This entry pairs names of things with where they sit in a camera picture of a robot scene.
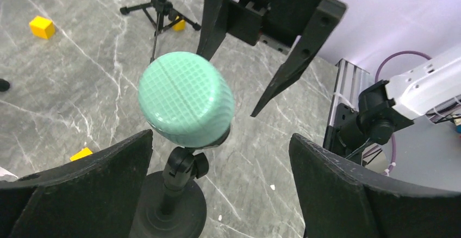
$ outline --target yellow cube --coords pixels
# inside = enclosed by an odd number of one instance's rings
[[[179,31],[179,30],[184,30],[186,28],[186,21],[185,20],[180,20],[178,23],[173,25],[173,30]]]
[[[80,158],[84,158],[85,156],[88,156],[88,155],[91,155],[93,152],[85,147],[83,148],[80,152],[78,152],[77,154],[71,156],[71,161],[75,161],[75,160],[78,160]]]
[[[43,39],[49,39],[53,36],[55,29],[51,20],[37,16],[30,23],[32,34]]]

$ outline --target lamp head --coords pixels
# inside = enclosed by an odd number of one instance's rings
[[[141,76],[138,99],[152,128],[189,148],[220,142],[235,111],[233,94],[219,71],[189,52],[168,53],[152,62]]]

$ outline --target gray marble surface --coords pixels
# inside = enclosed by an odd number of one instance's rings
[[[149,0],[0,0],[0,166],[25,176],[70,162],[85,146],[98,151],[148,128],[137,103],[153,28],[142,12],[119,7]],[[203,0],[171,0],[200,22]],[[36,15],[52,19],[50,40],[32,36]],[[158,54],[195,52],[199,32],[169,31]],[[303,219],[288,157],[293,133],[322,144],[336,68],[315,59],[302,79],[257,118],[256,102],[285,56],[227,36],[212,63],[235,94],[227,142],[206,151],[210,172],[198,182],[208,202],[201,237],[301,237]],[[150,172],[173,145],[154,136]]]

